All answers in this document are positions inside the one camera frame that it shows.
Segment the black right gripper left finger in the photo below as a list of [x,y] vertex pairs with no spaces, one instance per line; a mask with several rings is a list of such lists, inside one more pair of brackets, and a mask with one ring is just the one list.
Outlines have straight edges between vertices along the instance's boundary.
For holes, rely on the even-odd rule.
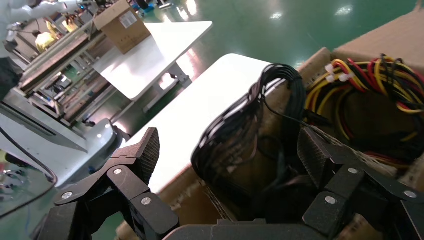
[[118,149],[97,172],[57,196],[54,237],[89,240],[110,216],[121,213],[142,240],[161,240],[179,226],[179,217],[148,184],[160,156],[156,128],[139,143]]

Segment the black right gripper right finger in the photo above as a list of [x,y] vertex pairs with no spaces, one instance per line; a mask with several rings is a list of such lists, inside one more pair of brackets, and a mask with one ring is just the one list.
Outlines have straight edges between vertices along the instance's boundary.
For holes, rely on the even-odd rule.
[[328,143],[311,128],[300,130],[297,154],[319,190],[304,215],[314,221],[330,217],[330,230],[344,219],[361,215],[380,231],[422,231],[424,194],[368,166],[345,146]]

